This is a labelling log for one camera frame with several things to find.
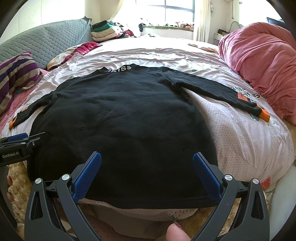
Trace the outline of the left hand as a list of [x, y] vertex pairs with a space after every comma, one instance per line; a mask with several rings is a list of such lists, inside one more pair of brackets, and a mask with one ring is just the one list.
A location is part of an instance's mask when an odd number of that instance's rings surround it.
[[10, 175], [6, 176], [6, 181], [8, 184], [8, 192], [6, 193], [6, 196], [10, 202], [13, 202], [15, 199], [14, 199], [14, 195], [10, 192], [10, 187], [13, 185], [13, 181]]

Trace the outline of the right hand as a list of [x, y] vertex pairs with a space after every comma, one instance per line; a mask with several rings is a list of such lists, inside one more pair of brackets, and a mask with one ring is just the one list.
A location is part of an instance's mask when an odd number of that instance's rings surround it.
[[181, 225], [175, 220], [166, 230], [166, 241], [190, 241], [190, 240], [191, 238], [184, 232]]

